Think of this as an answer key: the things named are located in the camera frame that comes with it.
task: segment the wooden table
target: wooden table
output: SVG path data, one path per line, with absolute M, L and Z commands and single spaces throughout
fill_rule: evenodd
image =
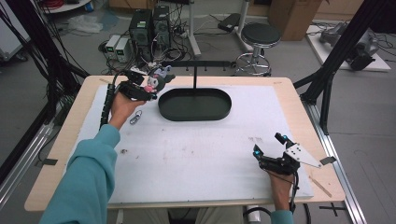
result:
M 50 198 L 58 186 L 64 167 L 67 163 L 70 151 L 76 143 L 78 132 L 91 107 L 92 100 L 100 85 L 111 82 L 113 77 L 92 76 L 87 77 L 82 85 L 76 101 L 74 102 L 59 136 L 57 137 L 52 150 L 48 156 L 50 159 L 57 159 L 55 166 L 45 165 L 38 176 L 29 197 L 25 203 L 27 211 L 43 211 L 46 209 Z M 118 82 L 126 77 L 118 77 Z M 177 77 L 172 81 L 172 85 L 190 85 L 192 77 Z M 283 109 L 285 119 L 290 127 L 293 141 L 302 144 L 312 156 L 318 161 L 326 157 L 326 153 L 321 145 L 314 127 L 307 116 L 300 101 L 299 95 L 294 89 L 291 81 L 285 77 L 198 77 L 198 85 L 252 85 L 252 86 L 273 86 L 279 103 Z M 309 199 L 298 199 L 297 203 L 314 202 L 341 202 L 345 199 L 345 193 L 341 187 L 338 177 L 332 165 L 323 166 L 321 169 L 304 165 L 309 176 L 314 197 Z M 270 203 L 265 200 L 245 200 L 238 201 L 238 204 L 260 204 Z M 235 204 L 235 202 L 207 203 L 162 203 L 161 205 L 128 205 L 126 207 L 171 207 L 171 206 L 222 206 Z

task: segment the teal sweater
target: teal sweater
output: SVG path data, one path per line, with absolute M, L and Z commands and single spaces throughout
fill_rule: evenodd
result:
M 117 153 L 114 147 L 119 141 L 119 131 L 107 124 L 93 139 L 78 143 L 41 224 L 107 223 L 107 203 L 115 185 Z M 291 212 L 275 211 L 271 222 L 293 223 Z

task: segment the floor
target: floor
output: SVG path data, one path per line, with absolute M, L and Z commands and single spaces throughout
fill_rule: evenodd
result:
M 53 18 L 60 27 L 73 16 L 87 14 L 83 9 L 61 13 Z M 105 7 L 90 16 L 96 16 L 105 25 L 99 34 L 63 32 L 62 41 L 75 60 L 90 74 L 100 75 L 106 71 L 106 60 L 98 46 L 112 34 L 122 34 L 129 26 L 128 15 L 117 14 Z M 196 26 L 215 28 L 212 17 L 195 20 Z M 248 18 L 247 21 L 263 21 L 263 18 Z M 198 35 L 202 51 L 201 60 L 234 61 L 242 48 L 235 35 Z M 387 35 L 388 41 L 396 44 L 396 38 Z M 278 46 L 265 51 L 273 67 L 272 77 L 288 77 L 300 80 L 320 68 L 317 56 L 306 39 L 280 42 Z M 393 175 L 396 161 L 396 57 L 383 50 L 378 52 L 391 67 L 389 72 L 352 72 L 339 70 L 333 80 L 332 100 L 329 115 L 329 132 L 343 164 L 348 180 L 356 194 L 367 223 L 392 223 L 396 219 L 396 177 Z M 209 69 L 200 71 L 202 76 L 231 76 L 234 69 Z M 177 76 L 189 76 L 185 69 L 175 70 Z M 12 60 L 0 66 L 0 162 L 16 146 L 33 119 L 46 103 L 46 81 L 39 75 L 32 60 Z M 297 90 L 303 93 L 306 87 Z M 43 150 L 48 153 L 50 144 Z M 37 223 L 41 213 L 26 212 L 24 202 L 33 186 L 40 168 L 29 168 L 6 205 L 0 211 L 2 223 Z M 351 223 L 345 210 L 321 209 L 329 203 L 309 204 L 313 223 Z M 344 207 L 343 203 L 334 203 Z M 117 211 L 109 211 L 108 223 L 116 222 Z M 306 223 L 304 207 L 298 204 L 294 214 L 295 223 Z M 262 214 L 262 223 L 270 223 Z

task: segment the power supply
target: power supply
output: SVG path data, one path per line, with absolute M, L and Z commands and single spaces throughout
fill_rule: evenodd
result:
M 241 15 L 239 13 L 233 13 L 221 21 L 218 24 L 218 28 L 227 32 L 232 32 L 233 28 L 238 25 L 240 17 Z
M 106 43 L 106 56 L 108 59 L 117 60 L 116 46 L 119 43 L 120 35 L 113 35 Z
M 132 49 L 129 43 L 129 38 L 120 38 L 119 44 L 116 46 L 116 53 L 120 63 L 127 63 L 131 59 Z

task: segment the cardboard box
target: cardboard box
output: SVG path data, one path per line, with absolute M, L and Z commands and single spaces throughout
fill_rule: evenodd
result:
M 268 21 L 280 31 L 281 40 L 302 40 L 321 3 L 322 0 L 273 1 Z
M 153 9 L 156 1 L 154 0 L 109 0 L 108 4 L 110 7 L 115 8 L 126 8 L 126 9 L 137 9 L 137 8 L 149 8 Z

